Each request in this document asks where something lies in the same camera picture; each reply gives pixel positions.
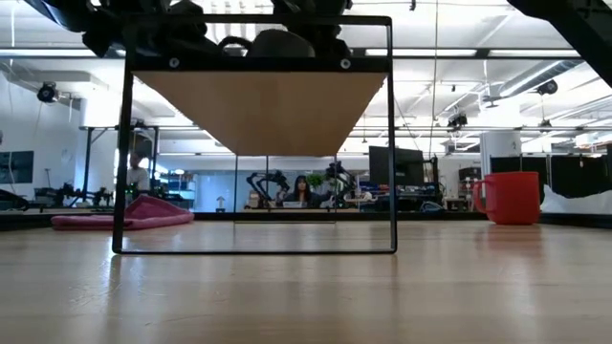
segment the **mug handle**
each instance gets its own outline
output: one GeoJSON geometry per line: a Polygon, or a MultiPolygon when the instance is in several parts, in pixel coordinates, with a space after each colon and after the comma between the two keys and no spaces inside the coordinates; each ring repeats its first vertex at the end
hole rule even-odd
{"type": "Polygon", "coordinates": [[[487,213],[487,209],[482,205],[482,200],[480,198],[480,194],[481,194],[481,188],[482,188],[482,184],[484,184],[485,181],[478,181],[474,184],[474,189],[472,190],[471,193],[471,197],[474,200],[474,205],[476,206],[476,209],[478,211],[480,211],[481,213],[487,213]]]}

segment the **woman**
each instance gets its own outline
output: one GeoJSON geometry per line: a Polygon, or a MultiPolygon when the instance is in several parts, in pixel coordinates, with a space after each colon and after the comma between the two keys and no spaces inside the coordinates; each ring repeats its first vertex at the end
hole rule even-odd
{"type": "Polygon", "coordinates": [[[319,196],[310,191],[306,176],[295,178],[294,192],[285,197],[285,202],[302,202],[306,207],[320,207],[319,196]]]}

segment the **person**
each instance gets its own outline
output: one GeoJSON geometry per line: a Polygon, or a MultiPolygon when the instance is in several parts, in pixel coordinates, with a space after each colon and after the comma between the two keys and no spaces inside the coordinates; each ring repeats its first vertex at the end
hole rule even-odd
{"type": "Polygon", "coordinates": [[[140,167],[144,154],[132,152],[130,155],[130,168],[127,170],[127,187],[135,184],[139,191],[149,191],[151,188],[149,172],[140,167]]]}
{"type": "Polygon", "coordinates": [[[306,176],[295,178],[294,192],[287,195],[284,202],[302,202],[309,208],[320,207],[320,197],[310,191],[306,176]]]}

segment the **pink cloth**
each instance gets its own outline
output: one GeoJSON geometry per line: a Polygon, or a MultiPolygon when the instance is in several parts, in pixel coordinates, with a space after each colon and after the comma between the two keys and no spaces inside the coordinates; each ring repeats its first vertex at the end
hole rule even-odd
{"type": "MultiPolygon", "coordinates": [[[[166,201],[149,196],[140,196],[125,208],[124,230],[157,228],[187,224],[193,214],[166,201]]],[[[51,219],[55,230],[112,230],[112,215],[54,216],[51,219]]]]}

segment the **red mug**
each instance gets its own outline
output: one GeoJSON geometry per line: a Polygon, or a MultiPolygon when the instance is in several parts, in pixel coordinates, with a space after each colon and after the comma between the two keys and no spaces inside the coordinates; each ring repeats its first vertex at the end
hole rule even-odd
{"type": "Polygon", "coordinates": [[[539,218],[537,172],[493,173],[476,182],[472,197],[478,211],[498,225],[531,225],[539,218]],[[481,187],[486,186],[487,206],[482,205],[481,187]]]}

